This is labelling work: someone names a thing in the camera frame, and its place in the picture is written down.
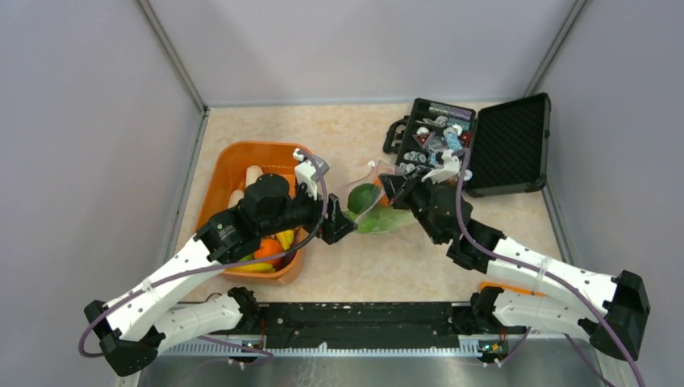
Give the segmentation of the clear zip top bag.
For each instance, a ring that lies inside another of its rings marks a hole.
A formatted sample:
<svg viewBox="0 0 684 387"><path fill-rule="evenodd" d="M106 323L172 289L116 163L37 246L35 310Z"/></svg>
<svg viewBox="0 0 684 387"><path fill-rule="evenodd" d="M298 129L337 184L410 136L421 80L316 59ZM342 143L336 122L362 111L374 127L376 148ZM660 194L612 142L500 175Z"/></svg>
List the clear zip top bag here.
<svg viewBox="0 0 684 387"><path fill-rule="evenodd" d="M335 188L333 193L340 200L340 207L356 225L360 235L397 233L415 222L409 210L397 210L389 199L379 179L381 174L397 174L393 165L380 160L368 163L368 172L356 180Z"/></svg>

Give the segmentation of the green lime toy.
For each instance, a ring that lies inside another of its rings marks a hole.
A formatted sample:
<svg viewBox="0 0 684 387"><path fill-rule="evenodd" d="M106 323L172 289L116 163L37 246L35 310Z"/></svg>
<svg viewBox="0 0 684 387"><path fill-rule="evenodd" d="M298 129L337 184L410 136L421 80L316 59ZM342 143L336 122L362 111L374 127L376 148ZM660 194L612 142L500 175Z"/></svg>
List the green lime toy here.
<svg viewBox="0 0 684 387"><path fill-rule="evenodd" d="M362 214L370 210L380 197L380 188L373 183L355 186L348 194L347 208L353 214Z"/></svg>

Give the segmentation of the green napa cabbage toy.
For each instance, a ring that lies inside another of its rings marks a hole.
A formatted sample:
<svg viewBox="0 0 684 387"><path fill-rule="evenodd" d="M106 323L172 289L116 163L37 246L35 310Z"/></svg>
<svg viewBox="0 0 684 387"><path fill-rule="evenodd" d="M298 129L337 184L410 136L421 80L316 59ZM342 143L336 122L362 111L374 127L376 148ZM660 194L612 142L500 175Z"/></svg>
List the green napa cabbage toy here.
<svg viewBox="0 0 684 387"><path fill-rule="evenodd" d="M357 224L359 234L381 234L398 231L414 222L408 210L396 210L389 207L376 206L364 214L349 213Z"/></svg>

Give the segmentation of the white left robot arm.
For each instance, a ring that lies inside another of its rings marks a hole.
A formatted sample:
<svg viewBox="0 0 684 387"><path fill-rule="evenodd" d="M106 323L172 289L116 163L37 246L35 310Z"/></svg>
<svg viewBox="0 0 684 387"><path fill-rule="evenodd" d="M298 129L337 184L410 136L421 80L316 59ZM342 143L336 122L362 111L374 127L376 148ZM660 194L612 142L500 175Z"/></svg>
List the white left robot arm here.
<svg viewBox="0 0 684 387"><path fill-rule="evenodd" d="M335 194L310 195L308 185L300 183L291 196L284 177L264 174L245 189L235 206L212 215L137 286L108 302L88 304L85 316L115 374L135 374L167 348L213 331L253 331L259 313L243 290L183 310L174 307L204 281L237 267L260 249L265 237L298 227L310 238L334 244L357 225Z"/></svg>

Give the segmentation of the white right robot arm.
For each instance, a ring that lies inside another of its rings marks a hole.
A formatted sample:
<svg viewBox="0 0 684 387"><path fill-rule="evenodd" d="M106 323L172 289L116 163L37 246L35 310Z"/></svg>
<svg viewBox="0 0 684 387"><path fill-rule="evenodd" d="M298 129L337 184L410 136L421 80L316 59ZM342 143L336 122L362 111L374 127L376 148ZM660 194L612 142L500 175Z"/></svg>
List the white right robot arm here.
<svg viewBox="0 0 684 387"><path fill-rule="evenodd" d="M457 266L540 292L559 302L553 317L586 335L590 344L618 360L638 360L651 306L644 281L623 270L596 273L535 252L502 231L472 218L473 207L452 185L420 173L379 177L389 204L409 210L434 244L448 245Z"/></svg>

